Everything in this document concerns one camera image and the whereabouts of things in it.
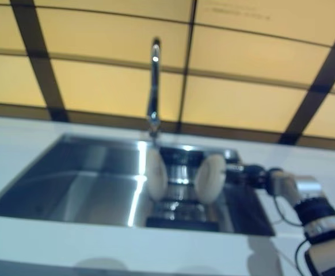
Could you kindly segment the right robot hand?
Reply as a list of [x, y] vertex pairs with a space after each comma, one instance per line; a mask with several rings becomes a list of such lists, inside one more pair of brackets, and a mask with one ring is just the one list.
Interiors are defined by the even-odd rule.
[[270, 196], [299, 200], [295, 176], [280, 168], [266, 170], [257, 164], [227, 164], [226, 177], [232, 183], [264, 189]]

